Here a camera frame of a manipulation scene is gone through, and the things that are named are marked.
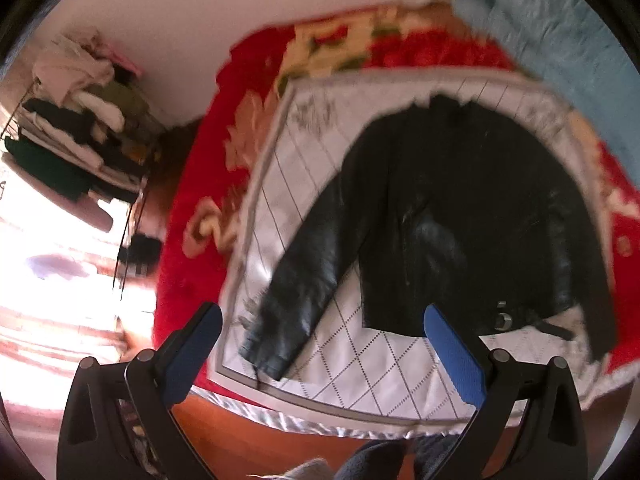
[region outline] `white quilted mat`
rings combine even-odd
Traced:
[[[243,323],[251,320],[280,257],[364,126],[411,102],[426,104],[437,92],[461,102],[477,100],[523,124],[564,164],[592,210],[599,207],[582,147],[565,125],[569,108],[540,84],[511,73],[458,68],[365,71],[291,84],[243,204],[242,232],[220,301],[225,329],[209,363],[211,380],[281,412],[280,423],[272,420],[272,426],[286,429],[290,421],[282,418],[292,416],[308,421],[313,433],[335,434],[326,428],[341,428],[338,434],[368,431],[392,438],[458,431],[474,411],[460,399],[426,338],[362,327],[356,265],[286,378],[275,382],[261,376],[258,384],[252,366],[238,354]],[[571,329],[575,340],[532,328],[483,340],[522,361],[546,364],[563,356],[583,407],[638,373],[633,365],[604,376],[603,364],[588,363],[578,306],[555,323]],[[514,420],[523,406],[514,408]]]

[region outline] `wooden floor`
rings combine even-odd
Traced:
[[[150,179],[141,229],[164,237],[168,214],[195,126],[177,130],[164,141],[163,156]],[[619,427],[631,388],[625,387],[597,400],[584,413],[589,470],[593,475]],[[314,457],[323,457],[337,469],[362,441],[315,435],[298,435],[267,428],[235,415],[197,396],[175,406],[174,415],[196,450],[219,480],[245,479],[247,475],[281,474]],[[515,432],[506,430],[486,472],[500,467]],[[400,478],[413,478],[407,457]]]

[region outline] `jacket sleeve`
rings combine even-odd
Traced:
[[[279,261],[240,355],[280,380],[311,337],[371,225],[386,207],[392,116],[347,153]]]

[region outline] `pile of clothes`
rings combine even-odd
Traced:
[[[58,35],[33,65],[18,139],[2,161],[31,187],[101,230],[97,199],[134,203],[148,153],[148,103],[132,87],[143,71],[92,27]]]

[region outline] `blue blanket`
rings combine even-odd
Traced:
[[[640,75],[584,0],[455,0],[454,9],[589,118],[640,187]]]

